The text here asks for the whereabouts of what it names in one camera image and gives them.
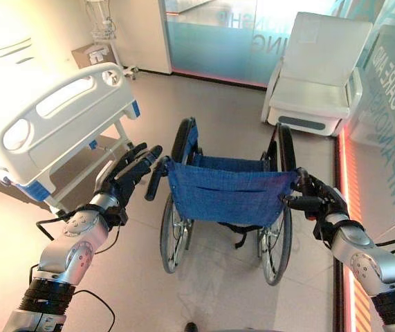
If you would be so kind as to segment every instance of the beige floor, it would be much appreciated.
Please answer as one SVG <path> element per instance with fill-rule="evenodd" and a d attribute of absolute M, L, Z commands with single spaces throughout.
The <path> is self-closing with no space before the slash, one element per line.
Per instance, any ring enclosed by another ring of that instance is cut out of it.
<path fill-rule="evenodd" d="M 132 86 L 142 115 L 123 124 L 134 142 L 161 144 L 169 153 L 180 121 L 194 116 L 207 155 L 256 159 L 268 144 L 272 127 L 259 122 L 264 92 L 147 73 L 139 73 Z M 293 138 L 298 165 L 331 182 L 333 141 L 298 132 Z M 331 331 L 332 258 L 302 214 L 293 214 L 293 249 L 279 286 L 264 280 L 254 235 L 235 250 L 238 235 L 204 222 L 196 223 L 182 266 L 168 275 L 158 245 L 167 183 L 151 203 L 143 198 L 145 189 L 142 184 L 134 192 L 127 207 L 130 220 L 116 246 L 95 257 L 79 287 L 112 306 L 117 315 L 113 331 L 181 332 L 190 320 L 201 331 Z M 82 190 L 72 197 L 88 196 Z M 27 287 L 28 267 L 48 243 L 34 223 L 49 217 L 36 205 L 0 193 L 0 331 Z M 49 229 L 57 234 L 60 225 Z M 111 323 L 103 305 L 86 294 L 75 297 L 67 314 L 68 332 L 107 331 Z"/>

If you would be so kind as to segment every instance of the black strap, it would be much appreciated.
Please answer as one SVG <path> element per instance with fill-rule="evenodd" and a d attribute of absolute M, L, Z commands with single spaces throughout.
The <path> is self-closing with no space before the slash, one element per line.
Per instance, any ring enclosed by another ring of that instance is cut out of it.
<path fill-rule="evenodd" d="M 242 245 L 245 244 L 246 235 L 248 232 L 251 232 L 253 230 L 259 230 L 260 228 L 262 228 L 262 226 L 257 226 L 257 225 L 237 226 L 237 225 L 232 225 L 230 223 L 219 223 L 219 224 L 228 227 L 234 233 L 243 235 L 241 240 L 234 245 L 236 249 L 239 249 L 240 247 L 242 247 Z"/>
<path fill-rule="evenodd" d="M 341 220 L 338 223 L 335 223 L 334 226 L 333 226 L 334 235 L 340 229 L 340 227 L 343 227 L 343 226 L 356 226 L 356 227 L 359 227 L 363 232 L 365 231 L 365 228 L 358 221 L 355 221 L 355 220 Z"/>
<path fill-rule="evenodd" d="M 108 207 L 107 209 L 104 209 L 103 207 L 96 205 L 96 204 L 85 204 L 79 206 L 74 213 L 77 211 L 86 211 L 86 210 L 93 210 L 99 212 L 101 214 L 105 221 L 108 224 L 108 227 L 110 230 L 112 229 L 113 226 L 125 226 L 125 224 L 128 221 L 128 216 L 127 212 L 125 211 L 124 208 L 120 208 L 118 206 L 113 206 L 113 207 Z"/>

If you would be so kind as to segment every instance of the shoe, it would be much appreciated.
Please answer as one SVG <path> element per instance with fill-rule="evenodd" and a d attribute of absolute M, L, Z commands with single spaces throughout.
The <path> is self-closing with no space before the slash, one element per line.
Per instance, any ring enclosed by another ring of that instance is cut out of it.
<path fill-rule="evenodd" d="M 195 323 L 190 322 L 186 324 L 185 330 L 183 332 L 199 332 L 199 329 L 197 328 L 197 325 L 195 325 Z"/>

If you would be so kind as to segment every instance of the wheelchair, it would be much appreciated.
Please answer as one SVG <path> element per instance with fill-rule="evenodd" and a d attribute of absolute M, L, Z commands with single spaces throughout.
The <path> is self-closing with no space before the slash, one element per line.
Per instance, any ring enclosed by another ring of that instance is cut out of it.
<path fill-rule="evenodd" d="M 145 195 L 154 200 L 160 178 L 168 177 L 171 193 L 160 231 L 163 268 L 175 272 L 190 247 L 196 220 L 214 221 L 243 235 L 235 248 L 244 244 L 248 232 L 257 232 L 265 279 L 277 285 L 288 265 L 292 239 L 291 209 L 281 198 L 292 192 L 297 180 L 289 127 L 277 124 L 259 160 L 204 156 L 198 137 L 196 120 L 184 119 L 171 156 L 156 164 Z"/>

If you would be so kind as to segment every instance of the chair cushion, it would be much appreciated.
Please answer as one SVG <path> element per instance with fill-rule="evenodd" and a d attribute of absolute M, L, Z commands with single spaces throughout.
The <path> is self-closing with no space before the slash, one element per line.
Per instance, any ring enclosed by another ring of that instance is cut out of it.
<path fill-rule="evenodd" d="M 345 119 L 349 115 L 345 88 L 285 77 L 277 81 L 269 105 L 328 118 Z"/>
<path fill-rule="evenodd" d="M 345 86 L 372 24 L 299 12 L 280 76 Z"/>

